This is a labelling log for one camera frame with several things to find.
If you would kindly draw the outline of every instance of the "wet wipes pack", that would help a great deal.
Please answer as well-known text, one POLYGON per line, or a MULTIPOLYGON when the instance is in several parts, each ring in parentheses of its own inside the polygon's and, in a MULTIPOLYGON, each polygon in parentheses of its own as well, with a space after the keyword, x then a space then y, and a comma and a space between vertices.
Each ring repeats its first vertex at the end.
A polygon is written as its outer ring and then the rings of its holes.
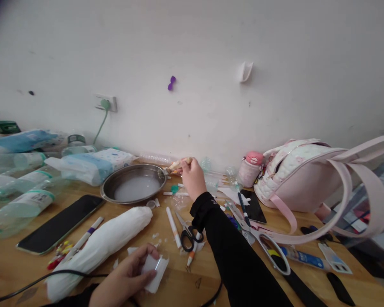
POLYGON ((59 131, 34 129, 0 138, 1 153, 20 153, 44 146, 60 145, 67 134, 59 131))
POLYGON ((116 170, 128 166, 137 157, 109 148, 95 153, 79 153, 44 162, 59 171, 65 179, 80 180, 92 186, 101 185, 116 170))

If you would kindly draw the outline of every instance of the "hand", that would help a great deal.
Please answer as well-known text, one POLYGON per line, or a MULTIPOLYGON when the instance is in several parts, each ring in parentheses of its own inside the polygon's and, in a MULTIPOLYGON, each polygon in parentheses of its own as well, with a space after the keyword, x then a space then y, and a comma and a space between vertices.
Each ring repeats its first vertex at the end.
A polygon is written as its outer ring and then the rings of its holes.
POLYGON ((201 169, 199 163, 195 158, 192 158, 191 165, 189 166, 184 160, 181 162, 182 181, 189 197, 195 201, 202 193, 207 192, 204 171, 201 169))
POLYGON ((90 307, 115 307, 122 304, 132 295, 142 290, 154 279, 157 272, 151 270, 141 275, 146 257, 151 255, 159 259, 155 246, 145 244, 125 258, 106 279, 95 288, 91 295, 90 307))

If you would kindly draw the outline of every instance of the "scissors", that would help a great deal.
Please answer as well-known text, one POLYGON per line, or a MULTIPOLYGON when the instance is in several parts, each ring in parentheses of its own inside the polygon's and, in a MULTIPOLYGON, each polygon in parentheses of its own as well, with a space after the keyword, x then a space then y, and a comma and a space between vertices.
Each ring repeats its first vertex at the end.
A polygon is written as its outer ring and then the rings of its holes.
POLYGON ((191 252, 193 250, 193 245, 194 245, 193 241, 196 241, 197 243, 202 242, 204 240, 204 235, 202 234, 201 238, 197 239, 195 237, 195 234, 193 233, 193 231, 196 230, 196 233, 198 233, 198 229, 193 225, 187 225, 185 223, 185 221, 183 220, 183 218, 181 218, 177 212, 175 212, 175 213, 176 213, 176 216, 178 217, 178 220, 179 220, 179 222, 183 228, 183 230, 180 234, 180 243, 186 252, 191 252))
POLYGON ((282 274, 282 275, 286 275, 286 276, 290 275, 291 270, 290 270, 290 266, 289 266, 289 263, 287 261, 287 258, 285 256, 285 254, 283 253, 283 251, 281 250, 281 248, 277 245, 277 243, 271 237, 269 237, 268 235, 266 235, 264 233, 261 233, 260 231, 254 230, 252 227, 250 227, 250 225, 246 224, 242 214, 236 208, 236 206, 233 203, 233 201, 231 203, 226 201, 226 203, 227 203, 227 206, 229 207, 229 209, 232 211, 233 216, 238 221, 240 227, 242 228, 243 236, 246 239, 248 239, 248 237, 255 238, 259 242, 259 244, 262 247, 263 251, 269 257, 269 260, 272 263, 273 268, 275 268, 277 271, 279 271, 280 274, 282 274), (269 251, 268 251, 268 249, 270 249, 270 246, 269 246, 269 244, 266 241, 263 242, 264 239, 267 239, 270 243, 272 243, 274 250, 280 255, 280 257, 284 261, 284 263, 286 265, 286 271, 281 270, 279 268, 279 266, 276 264, 276 262, 274 261, 274 259, 270 256, 269 251))

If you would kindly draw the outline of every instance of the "black sleeve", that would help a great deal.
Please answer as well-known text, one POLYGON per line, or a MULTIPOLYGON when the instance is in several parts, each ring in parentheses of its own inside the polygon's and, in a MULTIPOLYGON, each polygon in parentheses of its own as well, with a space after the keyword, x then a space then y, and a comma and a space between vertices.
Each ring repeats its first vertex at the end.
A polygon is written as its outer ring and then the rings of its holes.
POLYGON ((192 205, 192 224, 203 228, 231 306, 293 306, 272 273, 209 192, 192 205))
POLYGON ((85 288, 81 294, 68 296, 57 303, 45 305, 43 307, 86 307, 90 303, 91 294, 98 285, 99 284, 92 284, 85 288))

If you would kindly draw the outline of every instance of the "electrical outlet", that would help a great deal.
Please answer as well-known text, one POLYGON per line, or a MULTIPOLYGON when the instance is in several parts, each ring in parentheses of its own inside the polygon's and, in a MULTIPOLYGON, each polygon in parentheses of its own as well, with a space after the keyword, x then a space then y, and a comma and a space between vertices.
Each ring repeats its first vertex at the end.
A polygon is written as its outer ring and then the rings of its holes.
POLYGON ((111 104, 111 108, 109 109, 109 112, 118 112, 118 109, 116 107, 116 97, 115 96, 107 96, 107 95, 103 95, 103 94, 94 94, 94 97, 95 97, 94 105, 97 109, 105 110, 101 106, 101 100, 106 99, 111 104))

